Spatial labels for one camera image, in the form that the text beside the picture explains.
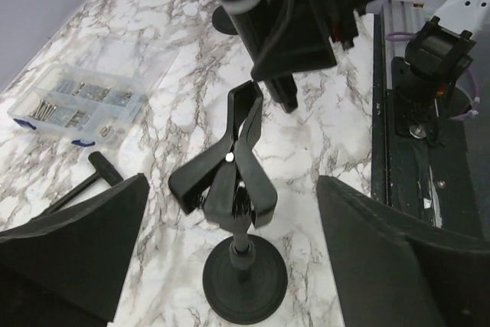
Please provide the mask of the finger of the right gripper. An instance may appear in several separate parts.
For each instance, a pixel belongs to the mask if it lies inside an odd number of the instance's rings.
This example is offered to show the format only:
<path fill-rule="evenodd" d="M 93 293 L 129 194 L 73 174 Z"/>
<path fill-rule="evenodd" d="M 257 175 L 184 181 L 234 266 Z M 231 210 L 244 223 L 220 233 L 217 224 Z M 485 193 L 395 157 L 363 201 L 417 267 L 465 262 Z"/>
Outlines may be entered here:
<path fill-rule="evenodd" d="M 270 80 L 337 64 L 332 49 L 332 13 L 327 0 L 283 0 L 251 77 Z"/>

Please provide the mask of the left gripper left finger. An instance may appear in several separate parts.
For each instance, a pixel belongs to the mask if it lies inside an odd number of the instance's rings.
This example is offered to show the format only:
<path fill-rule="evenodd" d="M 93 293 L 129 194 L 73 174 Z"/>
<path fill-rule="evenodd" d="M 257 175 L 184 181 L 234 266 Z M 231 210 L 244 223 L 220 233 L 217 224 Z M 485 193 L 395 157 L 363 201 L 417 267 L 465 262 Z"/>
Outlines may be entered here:
<path fill-rule="evenodd" d="M 149 183 L 137 174 L 1 233 L 3 326 L 106 326 L 119 305 Z"/>

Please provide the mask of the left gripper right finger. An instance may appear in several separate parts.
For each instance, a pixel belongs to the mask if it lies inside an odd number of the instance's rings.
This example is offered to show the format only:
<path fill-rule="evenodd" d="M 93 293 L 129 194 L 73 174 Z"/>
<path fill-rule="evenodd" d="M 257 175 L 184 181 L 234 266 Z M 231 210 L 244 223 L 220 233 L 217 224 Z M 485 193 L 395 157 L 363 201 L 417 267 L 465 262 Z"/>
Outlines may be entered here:
<path fill-rule="evenodd" d="M 318 209 L 347 326 L 487 326 L 489 244 L 320 176 Z"/>

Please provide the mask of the black clip microphone stand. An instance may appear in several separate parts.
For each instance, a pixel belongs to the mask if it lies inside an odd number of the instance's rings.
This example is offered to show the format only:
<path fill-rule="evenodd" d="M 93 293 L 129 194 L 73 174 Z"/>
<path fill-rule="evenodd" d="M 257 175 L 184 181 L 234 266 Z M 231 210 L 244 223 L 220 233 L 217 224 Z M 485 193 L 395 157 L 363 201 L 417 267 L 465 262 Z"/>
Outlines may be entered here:
<path fill-rule="evenodd" d="M 173 171 L 168 186 L 186 214 L 200 209 L 207 222 L 231 234 L 209 254 L 202 285 L 210 307 L 228 322 L 253 325 L 281 305 L 286 263 L 268 240 L 249 234 L 273 219 L 277 191 L 253 154 L 261 137 L 263 93 L 254 81 L 227 95 L 221 139 Z"/>

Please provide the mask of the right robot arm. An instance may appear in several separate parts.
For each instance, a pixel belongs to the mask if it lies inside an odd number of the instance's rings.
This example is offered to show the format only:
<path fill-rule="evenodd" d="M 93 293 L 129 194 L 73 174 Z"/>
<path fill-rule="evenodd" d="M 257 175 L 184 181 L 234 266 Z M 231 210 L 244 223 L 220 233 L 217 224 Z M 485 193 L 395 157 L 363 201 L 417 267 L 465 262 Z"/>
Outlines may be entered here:
<path fill-rule="evenodd" d="M 321 70 L 337 63 L 358 36 L 356 19 L 374 0 L 284 0 L 279 18 L 256 59 L 256 81 Z M 456 81 L 489 13 L 489 0 L 446 0 L 409 40 L 395 86 L 395 129 L 435 143 Z"/>

